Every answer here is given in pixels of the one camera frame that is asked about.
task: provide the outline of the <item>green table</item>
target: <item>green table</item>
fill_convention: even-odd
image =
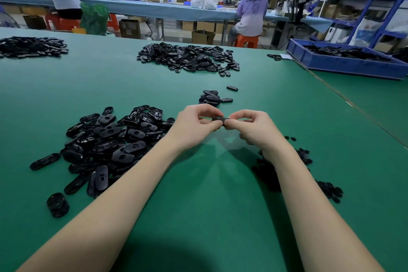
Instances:
[[[313,71],[367,117],[408,147],[408,80]]]
[[[226,115],[243,108],[268,112],[284,135],[297,138],[295,148],[311,151],[313,176],[343,188],[335,208],[384,268],[402,271],[408,264],[408,151],[295,62],[234,48],[241,71],[230,78],[176,74],[135,60],[147,41],[1,31],[3,37],[62,38],[70,50],[60,59],[0,60],[2,271],[16,269],[92,202],[83,187],[67,196],[69,213],[52,218],[45,201],[74,179],[69,164],[28,167],[58,152],[65,130],[79,117],[112,105],[120,118],[143,104],[176,117],[204,89],[234,98],[220,105]],[[182,155],[153,193],[113,270],[302,270],[282,195],[268,192],[250,170],[257,157],[256,148],[226,130]]]

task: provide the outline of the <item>white paper slip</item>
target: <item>white paper slip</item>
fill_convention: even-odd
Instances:
[[[288,54],[279,54],[283,59],[292,59],[293,60],[293,57],[291,56],[291,55],[288,55]]]

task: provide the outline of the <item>blue tablecloth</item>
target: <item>blue tablecloth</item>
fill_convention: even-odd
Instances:
[[[176,19],[181,21],[225,21],[239,18],[235,11],[203,10],[189,6],[155,3],[146,1],[128,0],[83,0],[89,5],[97,3],[103,4],[110,13],[134,15],[138,17],[156,17],[166,19]],[[0,2],[27,4],[36,6],[53,7],[52,0],[0,0]],[[274,13],[267,13],[265,21],[288,21],[287,17],[278,17]],[[313,27],[320,32],[326,32],[332,24],[324,18],[306,17],[301,22]]]

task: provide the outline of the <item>person in purple shirt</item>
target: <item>person in purple shirt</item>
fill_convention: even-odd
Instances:
[[[247,37],[262,33],[262,22],[268,10],[268,0],[241,0],[237,15],[241,21],[228,32],[228,46],[232,46],[239,34]]]

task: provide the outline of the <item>purple t-shirt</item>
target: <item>purple t-shirt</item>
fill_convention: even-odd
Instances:
[[[237,15],[241,21],[235,25],[243,36],[255,37],[262,33],[262,22],[268,10],[268,0],[241,0]]]

